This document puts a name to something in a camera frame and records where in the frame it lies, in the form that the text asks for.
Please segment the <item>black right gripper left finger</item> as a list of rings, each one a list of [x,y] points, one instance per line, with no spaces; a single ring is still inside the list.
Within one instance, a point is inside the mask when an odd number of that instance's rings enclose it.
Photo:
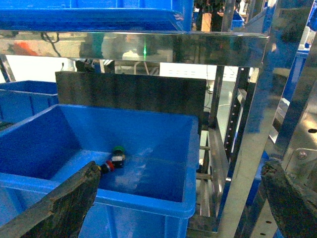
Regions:
[[[89,162],[40,201],[0,228],[2,238],[77,238],[101,178]]]

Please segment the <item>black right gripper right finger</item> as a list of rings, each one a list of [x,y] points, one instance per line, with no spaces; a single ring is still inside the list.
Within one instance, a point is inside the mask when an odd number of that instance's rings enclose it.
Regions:
[[[317,193],[297,183],[276,160],[265,162],[261,177],[270,210],[283,237],[315,238]]]

